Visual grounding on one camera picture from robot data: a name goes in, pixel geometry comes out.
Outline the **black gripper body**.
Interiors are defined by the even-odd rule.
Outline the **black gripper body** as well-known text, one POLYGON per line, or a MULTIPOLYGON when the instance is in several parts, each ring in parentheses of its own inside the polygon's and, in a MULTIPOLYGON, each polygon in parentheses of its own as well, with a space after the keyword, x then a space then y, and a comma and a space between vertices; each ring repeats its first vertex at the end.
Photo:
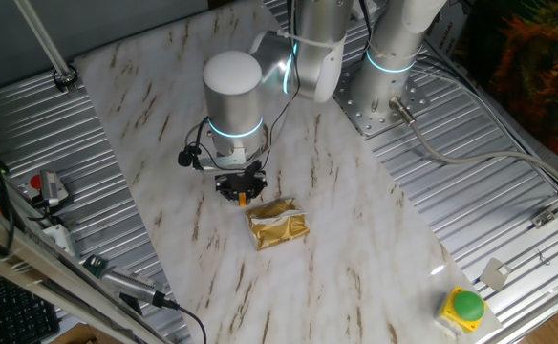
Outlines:
POLYGON ((215 177, 216 190, 225 192, 261 192, 267 186, 266 172, 259 161, 242 172, 215 177))

